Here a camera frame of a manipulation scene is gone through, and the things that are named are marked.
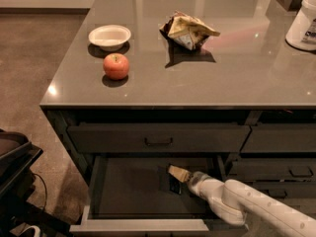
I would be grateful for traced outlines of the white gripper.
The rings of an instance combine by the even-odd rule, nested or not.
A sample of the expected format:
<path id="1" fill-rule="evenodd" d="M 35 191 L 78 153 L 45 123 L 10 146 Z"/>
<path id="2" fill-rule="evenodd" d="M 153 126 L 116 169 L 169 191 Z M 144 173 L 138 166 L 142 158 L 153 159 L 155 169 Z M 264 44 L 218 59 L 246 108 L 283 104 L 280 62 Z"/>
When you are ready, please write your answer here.
<path id="1" fill-rule="evenodd" d="M 188 182 L 189 190 L 199 198 L 210 198 L 213 192 L 213 179 L 203 172 L 190 172 L 187 169 L 170 165 L 168 173 L 179 182 Z"/>

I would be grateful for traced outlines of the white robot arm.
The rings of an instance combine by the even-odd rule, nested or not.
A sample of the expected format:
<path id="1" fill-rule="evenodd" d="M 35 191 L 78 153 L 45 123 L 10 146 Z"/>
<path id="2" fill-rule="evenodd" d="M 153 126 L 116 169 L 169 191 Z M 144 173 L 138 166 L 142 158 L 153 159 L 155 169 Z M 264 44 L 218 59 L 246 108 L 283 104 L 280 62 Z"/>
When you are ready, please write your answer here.
<path id="1" fill-rule="evenodd" d="M 316 220 L 236 180 L 221 182 L 208 174 L 170 165 L 168 173 L 197 197 L 223 221 L 235 226 L 246 222 L 248 213 L 255 214 L 284 237 L 316 237 Z"/>

